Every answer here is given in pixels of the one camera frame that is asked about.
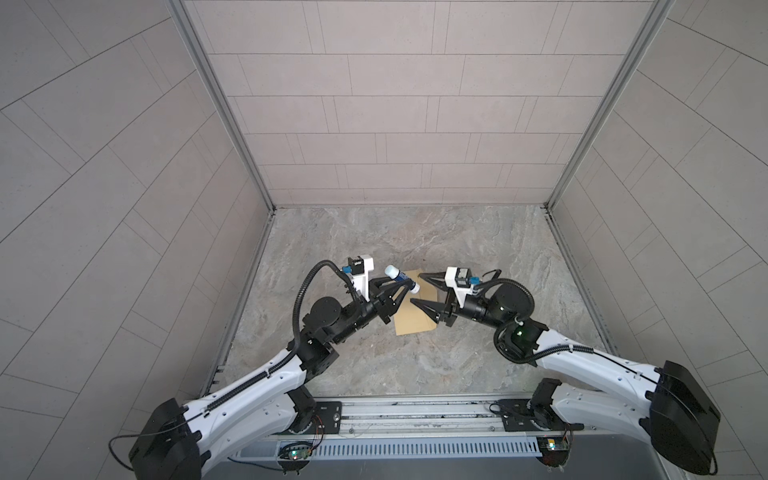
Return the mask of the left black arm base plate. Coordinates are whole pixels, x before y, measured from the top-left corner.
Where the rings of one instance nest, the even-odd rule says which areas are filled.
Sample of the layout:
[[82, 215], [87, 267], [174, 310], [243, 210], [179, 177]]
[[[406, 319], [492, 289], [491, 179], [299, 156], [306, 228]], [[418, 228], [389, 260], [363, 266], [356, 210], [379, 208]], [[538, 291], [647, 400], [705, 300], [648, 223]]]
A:
[[340, 401], [320, 401], [313, 405], [300, 407], [289, 431], [301, 435], [323, 429], [325, 434], [338, 434], [342, 419], [342, 407], [343, 403]]

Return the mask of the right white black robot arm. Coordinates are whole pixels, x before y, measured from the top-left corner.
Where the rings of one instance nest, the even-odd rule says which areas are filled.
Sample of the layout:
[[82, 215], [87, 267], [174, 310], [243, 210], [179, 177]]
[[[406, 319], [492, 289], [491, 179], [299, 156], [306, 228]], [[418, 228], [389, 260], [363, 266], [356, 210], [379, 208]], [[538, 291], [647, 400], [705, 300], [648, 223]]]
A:
[[715, 475], [721, 414], [683, 365], [638, 363], [567, 338], [533, 319], [535, 300], [521, 283], [490, 273], [488, 280], [467, 268], [422, 273], [422, 284], [445, 293], [444, 302], [415, 304], [436, 323], [466, 318], [493, 328], [493, 345], [506, 360], [561, 373], [583, 388], [542, 380], [529, 401], [542, 429], [595, 426], [650, 444], [675, 466], [696, 475]]

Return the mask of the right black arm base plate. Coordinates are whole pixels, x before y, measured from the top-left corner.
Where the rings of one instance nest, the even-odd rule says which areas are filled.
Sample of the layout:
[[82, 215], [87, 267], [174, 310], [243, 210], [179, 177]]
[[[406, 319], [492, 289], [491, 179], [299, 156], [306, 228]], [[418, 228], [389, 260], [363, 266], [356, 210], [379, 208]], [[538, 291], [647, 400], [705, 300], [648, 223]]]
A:
[[502, 399], [488, 410], [501, 418], [504, 429], [510, 431], [582, 431], [582, 423], [568, 423], [554, 411], [552, 399]]

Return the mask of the blue white glue stick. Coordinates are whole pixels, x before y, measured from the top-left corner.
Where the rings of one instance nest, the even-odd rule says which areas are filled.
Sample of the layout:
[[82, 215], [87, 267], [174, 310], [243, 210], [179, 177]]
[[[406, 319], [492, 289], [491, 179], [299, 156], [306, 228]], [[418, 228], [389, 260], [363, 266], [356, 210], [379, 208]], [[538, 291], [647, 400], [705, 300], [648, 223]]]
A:
[[409, 292], [411, 294], [417, 294], [420, 290], [420, 286], [418, 283], [416, 283], [414, 280], [412, 280], [405, 272], [401, 271], [394, 265], [388, 265], [384, 273], [392, 280], [395, 281], [409, 281], [411, 283], [411, 286], [409, 287]]

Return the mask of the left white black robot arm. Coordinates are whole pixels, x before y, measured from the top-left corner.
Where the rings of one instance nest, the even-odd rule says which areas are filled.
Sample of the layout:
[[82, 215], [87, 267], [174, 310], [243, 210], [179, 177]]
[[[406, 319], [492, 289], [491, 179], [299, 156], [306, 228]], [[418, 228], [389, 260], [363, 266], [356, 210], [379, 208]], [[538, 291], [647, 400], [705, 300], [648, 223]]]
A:
[[316, 403], [306, 383], [338, 357], [335, 345], [375, 318], [389, 322], [417, 283], [401, 276], [370, 280], [369, 295], [343, 306], [317, 300], [298, 338], [265, 365], [231, 385], [184, 405], [158, 406], [131, 447], [138, 479], [200, 479], [250, 443], [311, 422]]

